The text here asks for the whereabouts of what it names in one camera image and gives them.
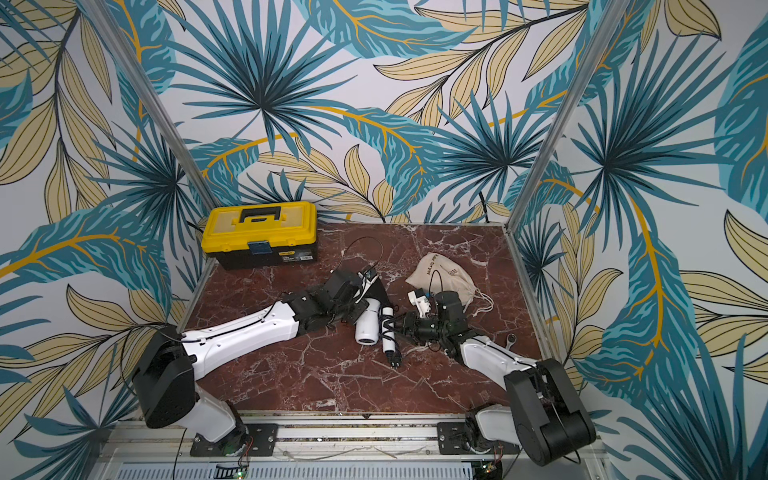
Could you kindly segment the white hair dryer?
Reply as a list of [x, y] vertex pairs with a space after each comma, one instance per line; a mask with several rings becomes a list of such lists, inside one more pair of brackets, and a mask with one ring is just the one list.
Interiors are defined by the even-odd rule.
[[355, 322], [358, 344], [373, 346], [381, 342], [382, 351], [394, 369], [402, 364], [402, 352], [396, 340], [394, 309], [374, 298], [361, 301], [364, 309]]

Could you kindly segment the black drawstring dryer bag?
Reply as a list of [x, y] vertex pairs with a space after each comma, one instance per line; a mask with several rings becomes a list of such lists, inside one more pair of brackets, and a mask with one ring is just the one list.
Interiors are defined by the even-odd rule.
[[380, 306], [376, 308], [376, 311], [380, 311], [383, 307], [393, 307], [393, 304], [390, 301], [384, 284], [380, 278], [374, 283], [364, 298], [359, 298], [358, 294], [359, 292], [355, 293], [353, 298], [350, 300], [350, 303], [348, 304], [348, 310], [342, 319], [344, 323], [356, 323], [358, 318], [368, 307], [368, 300], [377, 300], [380, 303]]

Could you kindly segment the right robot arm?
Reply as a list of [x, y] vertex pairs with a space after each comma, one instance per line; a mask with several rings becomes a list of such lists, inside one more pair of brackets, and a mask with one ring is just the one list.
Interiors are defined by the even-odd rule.
[[507, 406], [490, 405], [469, 415], [470, 445], [475, 438], [516, 445], [545, 466], [596, 441], [590, 414], [559, 361], [520, 356], [471, 328], [455, 291], [429, 298], [417, 289], [408, 299], [415, 309], [394, 321], [394, 333], [417, 345], [437, 345], [507, 395]]

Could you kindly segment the beige drawstring dryer bag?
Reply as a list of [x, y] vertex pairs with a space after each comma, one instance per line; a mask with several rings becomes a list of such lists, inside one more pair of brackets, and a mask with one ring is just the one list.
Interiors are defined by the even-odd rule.
[[475, 285], [463, 267], [439, 253], [427, 253], [407, 277], [406, 282], [415, 289], [423, 289], [430, 294], [454, 291], [458, 294], [464, 310], [467, 310], [474, 300], [478, 300], [481, 305], [477, 307], [474, 316], [491, 312], [495, 306], [493, 299]]

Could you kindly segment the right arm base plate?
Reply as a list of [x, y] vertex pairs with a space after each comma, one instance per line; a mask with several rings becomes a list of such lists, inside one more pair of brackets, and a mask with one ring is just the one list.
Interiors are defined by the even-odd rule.
[[486, 439], [470, 420], [439, 422], [436, 429], [441, 455], [506, 455], [521, 452], [519, 445]]

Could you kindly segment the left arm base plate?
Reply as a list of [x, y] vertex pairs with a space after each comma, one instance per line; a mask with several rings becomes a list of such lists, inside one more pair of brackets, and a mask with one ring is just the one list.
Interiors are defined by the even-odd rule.
[[273, 455], [279, 426], [274, 423], [238, 425], [217, 442], [209, 442], [196, 434], [191, 457], [270, 457]]

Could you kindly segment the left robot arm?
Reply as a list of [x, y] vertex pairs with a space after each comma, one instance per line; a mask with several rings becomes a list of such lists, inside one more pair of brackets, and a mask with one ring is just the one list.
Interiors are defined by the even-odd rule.
[[337, 269], [323, 284], [286, 293], [271, 306], [228, 323], [186, 332], [157, 328], [128, 375], [146, 427], [180, 426], [214, 455], [244, 452], [252, 436], [237, 410], [206, 392], [199, 380], [258, 349], [336, 321], [353, 322], [387, 302], [374, 268], [358, 273]]

